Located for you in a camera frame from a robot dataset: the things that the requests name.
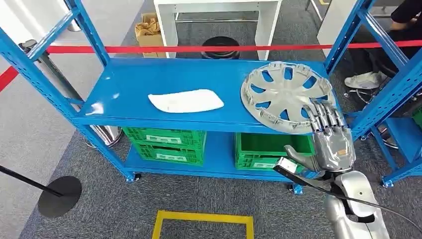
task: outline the robot hand finger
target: robot hand finger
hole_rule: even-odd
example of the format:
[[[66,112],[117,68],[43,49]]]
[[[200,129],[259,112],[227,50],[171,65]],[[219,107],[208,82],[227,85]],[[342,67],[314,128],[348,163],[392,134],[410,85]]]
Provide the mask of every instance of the robot hand finger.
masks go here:
[[[344,117],[343,117],[343,114],[342,114],[342,113],[340,113],[340,112],[339,112],[337,109],[335,109],[335,108],[334,108],[334,114],[335,114],[335,117],[336,117],[336,119],[337,119],[338,126],[340,126],[340,127],[345,126],[345,125],[346,125],[346,123],[344,122]]]
[[[309,120],[311,121],[311,128],[314,132],[321,132],[321,125],[319,124],[318,120],[315,118],[314,113],[311,110],[311,107],[308,105],[303,106],[304,110],[309,116]]]
[[[330,125],[338,126],[337,119],[335,117],[335,112],[334,112],[335,108],[331,104],[331,102],[323,101],[322,105],[324,106],[324,108],[327,112],[327,117],[328,117],[328,121],[329,121]]]
[[[316,99],[311,99],[311,102],[315,106],[316,113],[318,114],[318,119],[321,122],[322,130],[324,130],[325,128],[330,126],[330,124],[328,123],[325,108]]]

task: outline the green plastic crate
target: green plastic crate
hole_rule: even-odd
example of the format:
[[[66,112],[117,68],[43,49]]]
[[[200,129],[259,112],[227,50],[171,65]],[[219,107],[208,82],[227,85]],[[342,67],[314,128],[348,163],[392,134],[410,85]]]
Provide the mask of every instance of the green plastic crate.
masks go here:
[[[206,132],[195,130],[123,127],[133,143],[202,150]]]
[[[275,164],[280,159],[280,156],[262,156],[262,157],[252,157],[247,156],[244,158],[236,157],[236,168],[242,170],[273,170]],[[304,170],[304,167],[300,164],[296,168],[296,173],[301,173]]]
[[[156,145],[132,144],[143,159],[202,166],[204,150],[189,150]]]
[[[307,135],[236,133],[235,166],[238,169],[272,170],[280,156],[287,156],[284,145],[291,145],[303,155],[315,153]]]
[[[416,124],[419,125],[420,128],[422,128],[422,108],[415,110],[415,112],[413,112],[412,118],[416,122]]]

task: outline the white table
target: white table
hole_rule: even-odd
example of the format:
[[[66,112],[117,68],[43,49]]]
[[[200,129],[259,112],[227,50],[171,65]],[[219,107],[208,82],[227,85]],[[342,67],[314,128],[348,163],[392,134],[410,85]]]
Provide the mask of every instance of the white table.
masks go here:
[[[177,46],[178,37],[175,13],[182,12],[227,12],[259,11],[255,33],[255,44],[269,46],[282,0],[154,0],[155,10],[161,26],[164,46]],[[259,60],[267,60],[269,51],[258,51]],[[175,52],[166,52],[167,58],[176,57]]]

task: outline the white sneaker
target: white sneaker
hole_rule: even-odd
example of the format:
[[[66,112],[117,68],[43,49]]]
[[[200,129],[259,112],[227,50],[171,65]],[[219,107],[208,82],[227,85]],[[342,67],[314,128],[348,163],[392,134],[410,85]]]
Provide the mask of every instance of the white sneaker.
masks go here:
[[[362,75],[347,77],[344,83],[355,89],[375,89],[381,84],[382,77],[379,72],[368,72]]]

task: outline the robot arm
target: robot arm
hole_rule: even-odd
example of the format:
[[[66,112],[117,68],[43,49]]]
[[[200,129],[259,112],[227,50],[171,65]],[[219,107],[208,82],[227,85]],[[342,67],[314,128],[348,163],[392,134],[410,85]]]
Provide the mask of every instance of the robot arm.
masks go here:
[[[316,154],[303,156],[286,145],[288,156],[312,171],[324,171],[320,179],[306,179],[284,167],[281,158],[274,170],[301,185],[329,186],[330,191],[349,198],[378,204],[366,176],[352,170],[356,159],[350,128],[341,113],[327,101],[305,105],[313,129]],[[327,195],[324,207],[336,239],[389,239],[381,210],[351,200]]]

